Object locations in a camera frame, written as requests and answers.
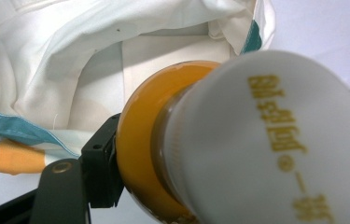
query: yellow dot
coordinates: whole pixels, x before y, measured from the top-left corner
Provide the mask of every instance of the yellow dot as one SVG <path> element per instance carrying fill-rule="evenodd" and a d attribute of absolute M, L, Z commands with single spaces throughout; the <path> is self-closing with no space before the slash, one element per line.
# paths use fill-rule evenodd
<path fill-rule="evenodd" d="M 277 160 L 277 165 L 283 172 L 289 172 L 294 168 L 294 160 L 288 155 L 283 155 Z"/>

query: white bag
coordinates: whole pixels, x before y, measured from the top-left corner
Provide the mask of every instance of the white bag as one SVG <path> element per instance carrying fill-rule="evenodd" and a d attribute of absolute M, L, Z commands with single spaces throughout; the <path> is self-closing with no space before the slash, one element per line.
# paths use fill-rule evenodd
<path fill-rule="evenodd" d="M 270 0 L 0 0 L 0 172 L 78 157 L 152 71 L 266 49 L 273 32 Z"/>

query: white lid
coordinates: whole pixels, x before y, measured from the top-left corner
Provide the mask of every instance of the white lid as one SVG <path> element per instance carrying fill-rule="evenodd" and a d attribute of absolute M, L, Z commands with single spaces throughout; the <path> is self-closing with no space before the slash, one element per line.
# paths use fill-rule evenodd
<path fill-rule="evenodd" d="M 175 106 L 163 145 L 202 223 L 350 223 L 350 91 L 311 60 L 221 65 Z"/>

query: bottle cap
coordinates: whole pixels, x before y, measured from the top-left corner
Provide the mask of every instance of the bottle cap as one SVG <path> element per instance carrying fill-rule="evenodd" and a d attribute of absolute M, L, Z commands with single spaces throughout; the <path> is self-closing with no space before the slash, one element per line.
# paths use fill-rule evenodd
<path fill-rule="evenodd" d="M 350 91 L 314 61 L 224 63 L 174 106 L 162 143 L 202 223 L 350 223 Z"/>

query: teal trim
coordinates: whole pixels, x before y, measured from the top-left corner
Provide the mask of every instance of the teal trim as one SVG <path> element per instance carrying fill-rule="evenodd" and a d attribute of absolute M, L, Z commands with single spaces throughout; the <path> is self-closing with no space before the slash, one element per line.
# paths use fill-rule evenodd
<path fill-rule="evenodd" d="M 250 51 L 255 51 L 260 49 L 262 46 L 261 36 L 259 36 L 259 25 L 256 21 L 252 21 L 249 29 L 249 33 L 247 34 L 247 39 L 242 48 L 241 53 L 247 53 Z"/>
<path fill-rule="evenodd" d="M 52 143 L 63 147 L 76 156 L 50 131 L 18 116 L 0 114 L 0 135 L 5 138 L 33 146 L 41 143 Z"/>

